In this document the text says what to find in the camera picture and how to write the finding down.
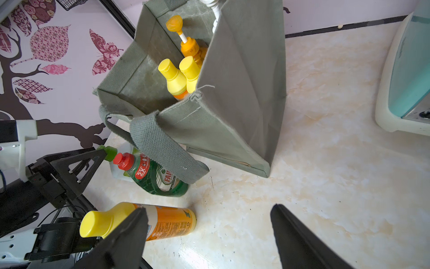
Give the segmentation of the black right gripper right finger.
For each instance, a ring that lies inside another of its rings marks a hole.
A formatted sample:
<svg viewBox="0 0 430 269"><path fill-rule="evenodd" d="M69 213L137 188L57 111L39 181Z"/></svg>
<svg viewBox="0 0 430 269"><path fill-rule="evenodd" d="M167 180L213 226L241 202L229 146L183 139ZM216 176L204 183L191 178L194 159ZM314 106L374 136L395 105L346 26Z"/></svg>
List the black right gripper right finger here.
<svg viewBox="0 0 430 269"><path fill-rule="evenodd" d="M284 205L274 205L270 216L284 269L351 268Z"/></svg>

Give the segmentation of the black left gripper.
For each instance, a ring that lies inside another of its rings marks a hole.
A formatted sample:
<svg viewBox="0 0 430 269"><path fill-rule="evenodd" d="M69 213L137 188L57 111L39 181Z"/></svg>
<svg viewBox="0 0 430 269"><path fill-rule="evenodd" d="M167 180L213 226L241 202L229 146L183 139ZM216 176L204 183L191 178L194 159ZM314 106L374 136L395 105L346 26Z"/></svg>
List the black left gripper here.
<svg viewBox="0 0 430 269"><path fill-rule="evenodd" d="M84 196L84 190L105 157L103 149L79 149L46 155L27 166L27 177L55 208L70 205L74 210L95 210Z"/></svg>

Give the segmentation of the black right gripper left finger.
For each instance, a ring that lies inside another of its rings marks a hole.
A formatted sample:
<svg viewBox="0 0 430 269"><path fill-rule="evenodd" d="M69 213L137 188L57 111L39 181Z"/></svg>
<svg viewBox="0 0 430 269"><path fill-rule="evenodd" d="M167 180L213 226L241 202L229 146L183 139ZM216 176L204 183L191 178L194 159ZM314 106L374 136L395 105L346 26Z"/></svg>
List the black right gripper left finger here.
<svg viewBox="0 0 430 269"><path fill-rule="evenodd" d="M131 213L74 269L139 269L146 243L148 216L144 208Z"/></svg>

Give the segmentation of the orange bottle yellow cap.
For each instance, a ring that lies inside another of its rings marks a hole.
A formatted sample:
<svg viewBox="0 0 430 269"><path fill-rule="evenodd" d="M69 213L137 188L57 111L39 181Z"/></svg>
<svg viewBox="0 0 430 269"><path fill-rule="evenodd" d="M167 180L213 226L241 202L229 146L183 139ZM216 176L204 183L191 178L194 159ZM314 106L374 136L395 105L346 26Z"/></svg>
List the orange bottle yellow cap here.
<svg viewBox="0 0 430 269"><path fill-rule="evenodd" d="M166 79L167 90L176 100L183 100L187 97L187 79L170 59L161 61L158 71Z"/></svg>
<svg viewBox="0 0 430 269"><path fill-rule="evenodd" d="M187 80L187 92L192 94L197 88L200 67L192 56L187 56L180 62L179 69Z"/></svg>
<svg viewBox="0 0 430 269"><path fill-rule="evenodd" d="M195 213L188 208L121 202L107 211L90 211L80 224L83 238L106 239L122 225L147 241L185 236L194 231Z"/></svg>

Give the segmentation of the green fabric shopping bag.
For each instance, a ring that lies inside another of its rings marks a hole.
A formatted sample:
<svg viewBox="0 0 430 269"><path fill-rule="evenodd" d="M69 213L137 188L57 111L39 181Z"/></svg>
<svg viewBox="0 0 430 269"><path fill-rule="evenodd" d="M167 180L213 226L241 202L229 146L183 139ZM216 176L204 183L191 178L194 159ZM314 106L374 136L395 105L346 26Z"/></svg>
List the green fabric shopping bag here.
<svg viewBox="0 0 430 269"><path fill-rule="evenodd" d="M183 59L173 15L208 46L196 91L176 100L159 63ZM148 1L135 37L96 88L108 129L186 183L209 168L200 155L267 178L286 105L282 1L221 1L215 18L200 1Z"/></svg>

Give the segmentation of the large orange pump soap bottle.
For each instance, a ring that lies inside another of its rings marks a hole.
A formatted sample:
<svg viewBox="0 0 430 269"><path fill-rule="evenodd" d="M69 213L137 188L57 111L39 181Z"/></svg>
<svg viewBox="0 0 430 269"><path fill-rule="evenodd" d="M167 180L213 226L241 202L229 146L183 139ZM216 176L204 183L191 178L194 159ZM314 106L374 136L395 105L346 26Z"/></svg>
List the large orange pump soap bottle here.
<svg viewBox="0 0 430 269"><path fill-rule="evenodd" d="M180 50L184 57L192 56L198 67L202 67L203 61L206 57L208 48L201 47L199 43L191 38L187 37L183 33L183 19L179 15L171 17L167 23L166 27L168 31L175 32L181 39Z"/></svg>

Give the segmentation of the yellow pump soap bottle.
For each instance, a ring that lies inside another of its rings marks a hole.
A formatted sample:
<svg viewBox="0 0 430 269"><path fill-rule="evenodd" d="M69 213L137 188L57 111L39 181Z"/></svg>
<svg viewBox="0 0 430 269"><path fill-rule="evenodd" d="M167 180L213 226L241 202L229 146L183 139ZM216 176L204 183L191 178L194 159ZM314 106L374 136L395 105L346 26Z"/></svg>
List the yellow pump soap bottle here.
<svg viewBox="0 0 430 269"><path fill-rule="evenodd" d="M214 13L215 20L213 22L212 32L215 33L219 22L219 17L221 15L222 5L220 4L219 0L200 0L200 2L210 8Z"/></svg>

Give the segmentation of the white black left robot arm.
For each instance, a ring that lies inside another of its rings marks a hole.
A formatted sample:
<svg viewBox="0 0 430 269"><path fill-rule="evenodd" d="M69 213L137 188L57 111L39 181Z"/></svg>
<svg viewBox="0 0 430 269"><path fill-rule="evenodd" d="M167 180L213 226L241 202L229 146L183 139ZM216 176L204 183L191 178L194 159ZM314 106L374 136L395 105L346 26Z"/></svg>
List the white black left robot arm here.
<svg viewBox="0 0 430 269"><path fill-rule="evenodd" d="M68 259L97 245L83 238L81 220L94 206L83 195L107 156L103 149L46 155L28 165L28 181L18 179L1 192L1 263L42 263Z"/></svg>

